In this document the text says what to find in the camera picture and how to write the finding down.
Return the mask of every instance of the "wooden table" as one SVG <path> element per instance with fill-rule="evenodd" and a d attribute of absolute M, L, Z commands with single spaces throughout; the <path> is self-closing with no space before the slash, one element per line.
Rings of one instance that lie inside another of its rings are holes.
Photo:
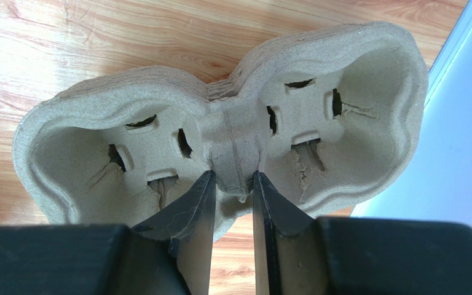
<path fill-rule="evenodd" d="M 36 104 L 84 79 L 166 65 L 226 78 L 258 44 L 342 23 L 388 20 L 428 66 L 466 0 L 0 0 L 0 224 L 46 223 L 19 182 L 10 147 Z M 254 294 L 252 217 L 214 244 L 212 294 Z"/>

